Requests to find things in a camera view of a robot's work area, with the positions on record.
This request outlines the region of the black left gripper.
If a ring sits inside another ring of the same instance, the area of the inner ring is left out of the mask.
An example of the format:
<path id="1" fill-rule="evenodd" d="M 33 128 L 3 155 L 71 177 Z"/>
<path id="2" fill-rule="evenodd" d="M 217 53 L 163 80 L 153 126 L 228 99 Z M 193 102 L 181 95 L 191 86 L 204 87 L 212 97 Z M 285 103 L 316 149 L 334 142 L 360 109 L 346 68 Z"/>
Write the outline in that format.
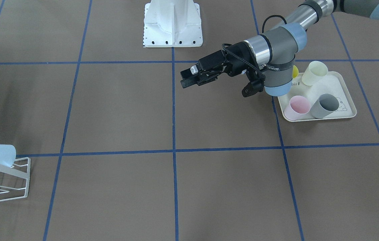
<path id="1" fill-rule="evenodd" d="M 201 86 L 209 82 L 210 76 L 226 73 L 230 77 L 234 77 L 252 67 L 252 52 L 245 42 L 238 42 L 233 45 L 223 44 L 221 50 L 199 59 L 197 76 L 183 78 L 180 84 L 183 88 L 193 85 Z"/>

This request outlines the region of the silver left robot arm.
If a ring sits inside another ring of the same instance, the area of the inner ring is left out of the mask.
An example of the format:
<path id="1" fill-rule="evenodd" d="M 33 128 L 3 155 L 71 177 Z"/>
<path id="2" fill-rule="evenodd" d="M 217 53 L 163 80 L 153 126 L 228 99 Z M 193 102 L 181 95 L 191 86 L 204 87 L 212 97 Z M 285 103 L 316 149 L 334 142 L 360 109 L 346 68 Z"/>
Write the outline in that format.
<path id="1" fill-rule="evenodd" d="M 243 97 L 265 91 L 271 96 L 287 94 L 292 87 L 295 55 L 307 43 L 306 30 L 334 12 L 379 20 L 379 0 L 306 0 L 274 28 L 198 60 L 181 71 L 181 86 L 201 86 L 225 73 L 245 74 L 249 80 Z"/>

